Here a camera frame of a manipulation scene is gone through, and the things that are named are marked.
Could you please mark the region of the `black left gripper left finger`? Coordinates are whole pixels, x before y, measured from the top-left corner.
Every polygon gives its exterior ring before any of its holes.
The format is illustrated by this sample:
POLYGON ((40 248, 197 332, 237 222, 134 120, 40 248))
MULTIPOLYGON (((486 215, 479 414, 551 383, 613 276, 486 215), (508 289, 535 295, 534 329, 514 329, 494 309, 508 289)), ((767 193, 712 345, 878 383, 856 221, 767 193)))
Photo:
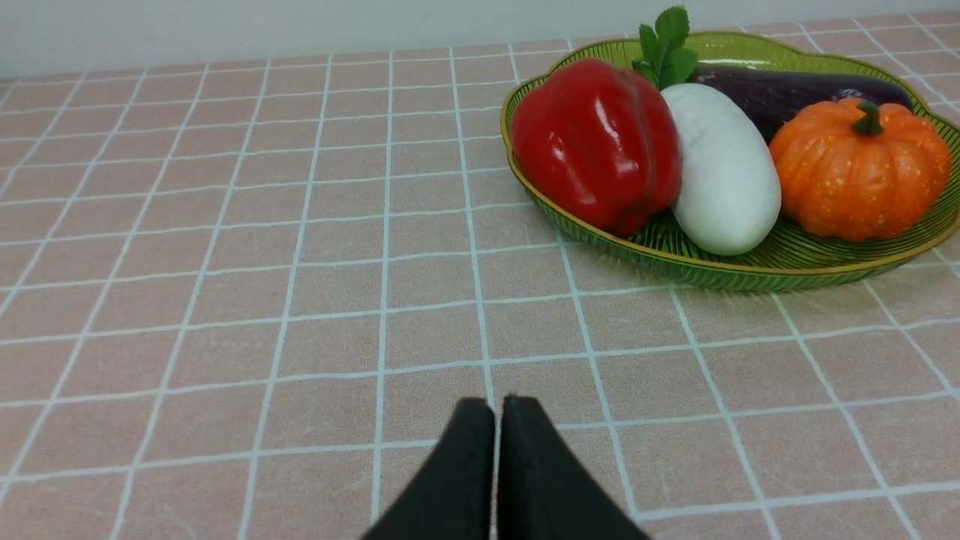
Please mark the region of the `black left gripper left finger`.
POLYGON ((491 529, 495 417, 463 397, 414 478, 364 539, 487 539, 491 529))

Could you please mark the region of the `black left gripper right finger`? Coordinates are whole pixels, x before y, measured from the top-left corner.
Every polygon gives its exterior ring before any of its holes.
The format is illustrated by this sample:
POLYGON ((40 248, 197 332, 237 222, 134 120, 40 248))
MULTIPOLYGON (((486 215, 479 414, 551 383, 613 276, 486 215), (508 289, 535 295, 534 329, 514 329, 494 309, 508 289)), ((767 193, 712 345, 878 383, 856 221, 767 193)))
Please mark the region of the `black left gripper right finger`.
POLYGON ((500 539, 648 539, 587 472, 535 397, 504 397, 500 539))

